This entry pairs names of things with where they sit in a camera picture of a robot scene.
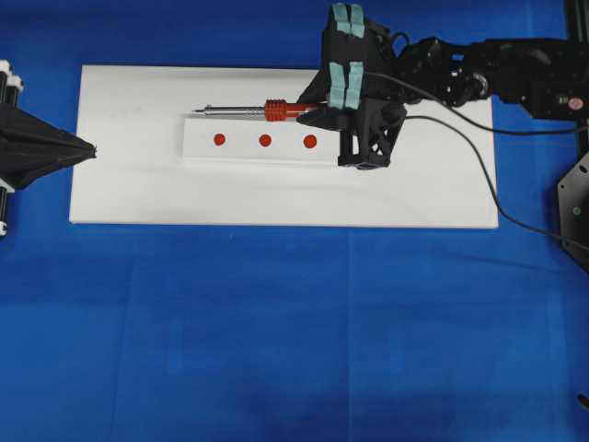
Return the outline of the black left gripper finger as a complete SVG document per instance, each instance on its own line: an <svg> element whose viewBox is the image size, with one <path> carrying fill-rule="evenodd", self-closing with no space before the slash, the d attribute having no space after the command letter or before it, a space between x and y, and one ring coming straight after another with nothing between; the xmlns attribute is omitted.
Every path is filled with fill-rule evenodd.
<svg viewBox="0 0 589 442"><path fill-rule="evenodd" d="M14 106L1 107L1 136L9 142L68 147L95 154L90 143Z"/></svg>
<svg viewBox="0 0 589 442"><path fill-rule="evenodd" d="M16 190L60 169L96 157L90 144L64 145L31 142L1 142L1 179Z"/></svg>

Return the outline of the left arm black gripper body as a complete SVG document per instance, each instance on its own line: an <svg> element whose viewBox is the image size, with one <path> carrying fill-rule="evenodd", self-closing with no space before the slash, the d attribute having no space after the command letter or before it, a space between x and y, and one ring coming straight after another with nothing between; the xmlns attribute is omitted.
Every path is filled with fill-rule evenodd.
<svg viewBox="0 0 589 442"><path fill-rule="evenodd" d="M15 75L13 67L8 60L1 61L1 103L17 105L18 97L23 91L22 79ZM14 189L4 180L1 180L1 237L7 234L7 207L8 195Z"/></svg>

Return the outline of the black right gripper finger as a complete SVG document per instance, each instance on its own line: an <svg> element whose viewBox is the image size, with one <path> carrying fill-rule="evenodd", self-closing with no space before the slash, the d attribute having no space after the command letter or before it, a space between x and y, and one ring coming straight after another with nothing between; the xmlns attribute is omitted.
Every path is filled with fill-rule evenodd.
<svg viewBox="0 0 589 442"><path fill-rule="evenodd" d="M321 68L299 96L296 103L307 107L327 108L330 86L330 73Z"/></svg>
<svg viewBox="0 0 589 442"><path fill-rule="evenodd" d="M300 124L332 131L354 133L354 114L347 110L335 108L316 108L299 115L296 121Z"/></svg>

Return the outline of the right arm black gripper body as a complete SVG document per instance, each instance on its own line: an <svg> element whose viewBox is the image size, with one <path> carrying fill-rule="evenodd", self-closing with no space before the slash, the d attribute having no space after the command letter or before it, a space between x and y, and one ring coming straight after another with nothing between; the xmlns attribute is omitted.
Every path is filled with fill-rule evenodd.
<svg viewBox="0 0 589 442"><path fill-rule="evenodd" d="M358 4L335 3L321 36L321 65L330 73L327 108L355 112L365 99L401 104L388 82L396 55L390 29L368 18Z"/></svg>

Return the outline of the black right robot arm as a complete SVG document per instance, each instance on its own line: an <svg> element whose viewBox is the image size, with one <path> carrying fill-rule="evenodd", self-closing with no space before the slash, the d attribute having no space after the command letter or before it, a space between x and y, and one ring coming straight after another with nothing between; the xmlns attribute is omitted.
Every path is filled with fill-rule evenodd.
<svg viewBox="0 0 589 442"><path fill-rule="evenodd" d="M457 45L431 37L395 52L396 35L357 4L336 3L322 33L321 66L300 95L308 126L355 132L399 127L424 100L450 111L491 96L534 119L588 117L588 46L556 39Z"/></svg>

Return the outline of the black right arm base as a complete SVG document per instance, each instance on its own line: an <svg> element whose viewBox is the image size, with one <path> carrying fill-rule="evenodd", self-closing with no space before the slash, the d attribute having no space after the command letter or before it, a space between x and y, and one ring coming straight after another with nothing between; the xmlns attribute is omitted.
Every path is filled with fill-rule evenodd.
<svg viewBox="0 0 589 442"><path fill-rule="evenodd" d="M562 248L588 271L588 154L585 154L560 179L557 185Z"/></svg>

